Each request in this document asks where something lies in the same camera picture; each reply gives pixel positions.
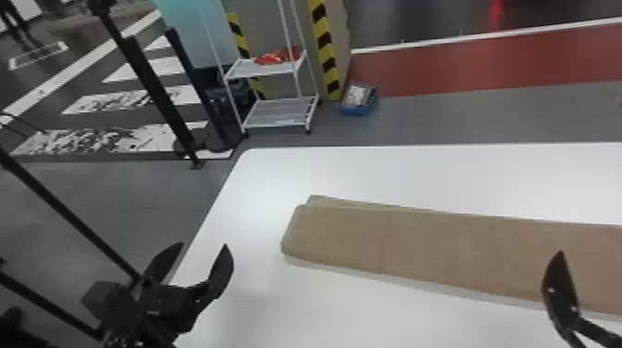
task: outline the black pole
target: black pole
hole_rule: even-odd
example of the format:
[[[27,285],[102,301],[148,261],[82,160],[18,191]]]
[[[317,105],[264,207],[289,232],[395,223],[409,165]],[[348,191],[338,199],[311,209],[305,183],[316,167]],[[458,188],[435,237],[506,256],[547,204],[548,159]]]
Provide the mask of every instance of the black pole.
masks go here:
[[[43,199],[50,207],[52,207],[61,217],[63,217],[71,226],[88,239],[102,253],[108,256],[117,266],[125,271],[132,280],[136,281],[141,278],[141,274],[136,271],[123,257],[110,247],[97,233],[95,233],[84,221],[74,214],[66,205],[56,198],[49,190],[45,188],[31,173],[26,170],[18,161],[11,157],[4,149],[0,148],[0,163],[6,170],[10,171],[18,177],[26,186]]]
[[[117,25],[110,17],[110,7],[116,3],[116,0],[89,0],[89,8],[95,16],[102,20],[104,27],[110,33],[115,43],[117,43],[118,49],[125,56],[136,76],[143,84],[144,89],[151,96],[155,106],[175,133],[183,152],[193,161],[192,169],[202,168],[205,162],[199,160],[196,150],[204,147],[203,141],[196,141],[190,130],[188,130],[177,108],[170,101],[162,81],[160,81],[151,65],[149,65],[149,61],[144,56],[136,38],[133,36],[123,38]]]
[[[214,152],[225,152],[234,148],[240,142],[240,139],[237,139],[237,141],[233,140],[232,136],[227,133],[227,129],[222,122],[219,112],[214,108],[212,101],[205,92],[205,84],[196,76],[196,70],[194,69],[193,62],[188,57],[185,48],[183,48],[183,44],[181,43],[180,35],[177,33],[177,30],[175,28],[168,28],[165,30],[164,34],[170,42],[170,45],[173,47],[175,54],[179,58],[183,69],[186,70],[186,74],[188,75],[196,94],[199,96],[201,104],[203,104],[203,107],[207,112],[207,116],[210,121],[208,127],[211,125],[214,131],[216,131],[217,137],[220,139],[220,144],[212,144],[211,146],[207,144],[206,147]]]
[[[101,330],[91,328],[82,320],[74,317],[71,313],[65,311],[58,305],[48,301],[45,297],[41,296],[37,292],[34,292],[26,285],[12,279],[4,272],[0,272],[0,284],[17,295],[39,306],[44,311],[68,323],[75,329],[91,336],[93,339],[101,341],[104,338],[104,333]]]

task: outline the white floor marking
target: white floor marking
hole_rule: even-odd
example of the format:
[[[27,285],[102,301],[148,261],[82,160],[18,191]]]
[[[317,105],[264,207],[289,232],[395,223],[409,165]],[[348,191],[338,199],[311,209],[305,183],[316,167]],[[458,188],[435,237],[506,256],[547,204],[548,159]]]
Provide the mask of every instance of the white floor marking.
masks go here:
[[[41,52],[42,50],[48,49],[48,48],[52,48],[53,45],[57,45],[56,50],[52,51],[52,52],[48,52],[46,54],[43,54],[41,56],[36,56],[37,53]],[[35,50],[32,50],[30,52],[24,53],[22,55],[19,56],[14,56],[11,59],[8,60],[8,70],[9,71],[13,71],[13,70],[17,70],[18,68],[23,68],[23,67],[27,67],[30,64],[34,64],[40,60],[44,60],[50,56],[56,56],[59,55],[63,52],[66,52],[69,50],[69,47],[62,41],[59,41],[57,43],[50,43],[47,44],[43,47],[39,47]],[[22,63],[18,63],[18,60],[22,57],[25,56],[30,56],[30,55],[35,55],[35,58],[29,59],[25,62]]]
[[[568,30],[602,27],[602,26],[616,25],[616,24],[622,24],[622,17],[614,17],[610,19],[584,20],[584,21],[574,22],[574,23],[546,25],[546,26],[541,26],[541,27],[515,29],[511,31],[485,32],[482,34],[463,35],[463,36],[449,37],[449,38],[443,38],[443,39],[425,40],[425,41],[418,41],[414,43],[399,43],[399,44],[397,43],[397,44],[386,44],[386,45],[366,47],[366,48],[356,48],[352,50],[352,54],[353,55],[365,55],[365,54],[377,53],[377,52],[398,51],[398,50],[404,50],[407,48],[428,47],[428,46],[434,46],[434,45],[439,45],[439,44],[459,44],[459,43],[466,43],[469,41],[476,41],[476,40],[488,40],[488,39],[498,39],[498,38],[504,38],[504,37],[513,37],[513,36],[534,35],[534,34],[540,34],[540,33],[545,33],[545,32],[552,32],[552,31],[568,31]]]
[[[176,56],[165,56],[164,58],[151,59],[149,60],[149,64],[154,69],[157,76],[177,75],[185,72],[180,60]],[[104,83],[136,79],[138,79],[138,77],[131,68],[130,64],[125,63],[121,66],[121,68],[118,68],[117,71],[108,76],[104,80]]]
[[[170,42],[168,41],[166,36],[162,35],[158,37],[157,39],[155,39],[152,43],[150,43],[144,50],[155,51],[155,50],[161,50],[163,48],[169,48],[169,47],[170,47]]]
[[[207,121],[187,122],[189,129],[203,128]],[[149,124],[136,129],[48,130],[37,132],[11,152],[12,155],[93,155],[172,152],[176,137],[170,126]],[[227,159],[232,151],[202,152],[203,159]]]
[[[123,35],[136,35],[152,25],[154,22],[156,22],[156,20],[160,19],[160,17],[160,11],[153,11],[142,19],[138,20],[136,23],[129,26],[128,29],[123,31]],[[39,103],[45,97],[58,90],[69,81],[76,78],[78,75],[82,74],[82,72],[84,72],[87,68],[90,68],[93,64],[97,63],[109,53],[113,52],[116,48],[117,45],[112,39],[100,44],[93,51],[78,59],[70,66],[64,68],[62,71],[41,84],[39,87],[26,93],[17,101],[13,102],[13,104],[11,104],[10,106],[7,106],[3,111],[15,115],[16,117],[20,116],[24,112],[28,111],[31,107],[37,105],[37,103]],[[0,117],[0,123],[2,124],[10,122],[10,120],[11,118]]]
[[[176,106],[201,104],[191,84],[166,87],[170,100]],[[135,110],[151,104],[146,90],[84,95],[62,112],[62,115],[88,114],[102,111]]]

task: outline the white metal shelf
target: white metal shelf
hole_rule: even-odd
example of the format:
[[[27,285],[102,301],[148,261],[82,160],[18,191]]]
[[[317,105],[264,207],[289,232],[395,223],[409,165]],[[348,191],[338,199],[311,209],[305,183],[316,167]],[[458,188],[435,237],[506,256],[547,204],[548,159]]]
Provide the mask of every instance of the white metal shelf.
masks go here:
[[[300,58],[292,62],[278,64],[256,64],[253,59],[238,59],[225,75],[227,80],[247,79],[262,76],[297,74],[306,59],[306,51],[300,54]]]
[[[259,100],[249,112],[243,126],[246,129],[285,126],[308,127],[316,111],[318,100],[319,95]]]

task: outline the crosswalk stripe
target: crosswalk stripe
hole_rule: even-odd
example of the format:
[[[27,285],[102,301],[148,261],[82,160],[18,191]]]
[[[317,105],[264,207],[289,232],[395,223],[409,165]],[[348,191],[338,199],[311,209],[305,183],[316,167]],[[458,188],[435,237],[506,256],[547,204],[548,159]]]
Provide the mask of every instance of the crosswalk stripe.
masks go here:
[[[155,51],[161,50],[163,48],[169,48],[170,42],[167,40],[167,37],[162,35],[155,39],[152,43],[150,43],[144,50],[145,51]]]
[[[191,84],[166,87],[170,100],[176,106],[201,104]],[[102,111],[135,110],[152,103],[146,90],[84,95],[65,109],[62,115],[88,114]]]
[[[149,60],[149,64],[154,69],[154,72],[157,76],[177,75],[185,72],[180,60],[176,56],[166,56],[164,58],[151,59]],[[110,76],[108,76],[104,80],[104,83],[136,79],[138,79],[136,73],[131,68],[130,64],[126,63],[118,68],[117,71],[113,72]]]
[[[189,129],[204,128],[207,121],[187,122]],[[127,129],[47,130],[36,132],[11,152],[12,155],[95,155],[172,152],[175,134],[166,123]],[[232,151],[201,151],[202,159],[227,159]]]

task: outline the gray floor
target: gray floor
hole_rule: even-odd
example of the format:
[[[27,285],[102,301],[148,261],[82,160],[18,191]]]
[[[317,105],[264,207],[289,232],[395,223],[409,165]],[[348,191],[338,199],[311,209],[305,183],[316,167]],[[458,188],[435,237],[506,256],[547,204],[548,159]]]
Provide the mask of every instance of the gray floor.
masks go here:
[[[232,160],[190,171],[185,162],[30,163],[26,167],[142,270],[159,250],[197,232],[245,150],[282,146],[622,141],[622,82],[435,94],[380,100],[367,117],[324,105],[314,132],[255,131]],[[75,230],[0,172],[0,255],[5,271],[96,323],[81,308],[95,280],[123,274]],[[59,347],[96,347],[76,330],[0,289],[0,309],[19,304],[26,328]]]

